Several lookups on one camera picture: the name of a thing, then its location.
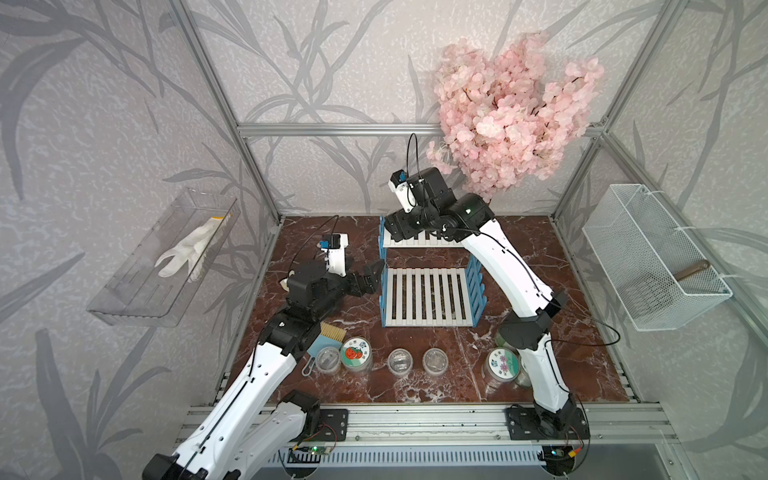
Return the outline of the clear seed container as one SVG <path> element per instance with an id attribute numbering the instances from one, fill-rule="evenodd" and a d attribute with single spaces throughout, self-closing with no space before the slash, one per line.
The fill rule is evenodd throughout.
<path id="1" fill-rule="evenodd" d="M 407 377 L 413 369 L 413 363 L 413 356 L 404 348 L 393 350 L 387 358 L 387 367 L 397 378 Z"/>
<path id="2" fill-rule="evenodd" d="M 440 348 L 428 349 L 422 357 L 424 371 L 434 377 L 442 376 L 449 367 L 449 359 L 445 351 Z"/>

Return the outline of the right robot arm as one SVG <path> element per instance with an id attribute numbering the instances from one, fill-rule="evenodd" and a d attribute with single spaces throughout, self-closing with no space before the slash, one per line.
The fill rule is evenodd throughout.
<path id="1" fill-rule="evenodd" d="M 385 229 L 395 241 L 422 232 L 461 245 L 490 274 L 509 300 L 512 313 L 499 333 L 515 348 L 533 391 L 535 430 L 555 439 L 577 423 L 580 413 L 553 352 L 550 328 L 568 296 L 546 285 L 518 254 L 490 206 L 477 194 L 458 198 L 435 167 L 409 175 L 394 172 L 389 188 L 401 209 L 387 215 Z"/>

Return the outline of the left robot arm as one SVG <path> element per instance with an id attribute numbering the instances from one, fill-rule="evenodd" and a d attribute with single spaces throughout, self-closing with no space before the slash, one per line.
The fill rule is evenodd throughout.
<path id="1" fill-rule="evenodd" d="M 287 279 L 284 305 L 265 323 L 231 387 L 201 425 L 171 455 L 156 454 L 145 479 L 250 479 L 286 443 L 317 422 L 319 402 L 293 391 L 263 422 L 256 418 L 321 333 L 321 323 L 347 296 L 379 290 L 383 260 L 362 272 L 334 273 L 319 260 Z"/>

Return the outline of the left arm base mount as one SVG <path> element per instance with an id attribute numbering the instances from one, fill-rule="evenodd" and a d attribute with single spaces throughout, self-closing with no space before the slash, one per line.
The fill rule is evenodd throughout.
<path id="1" fill-rule="evenodd" d="M 348 409 L 322 406 L 317 398 L 299 390 L 293 390 L 284 396 L 280 401 L 280 404 L 283 403 L 297 406 L 304 414 L 303 429 L 293 438 L 294 442 L 346 440 Z"/>

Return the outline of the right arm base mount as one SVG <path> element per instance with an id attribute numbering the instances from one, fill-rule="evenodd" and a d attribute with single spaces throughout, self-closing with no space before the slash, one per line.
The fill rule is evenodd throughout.
<path id="1" fill-rule="evenodd" d="M 546 410 L 513 404 L 504 410 L 505 424 L 511 440 L 555 441 L 591 439 L 590 425 L 585 412 L 567 405 L 564 413 L 552 414 Z"/>

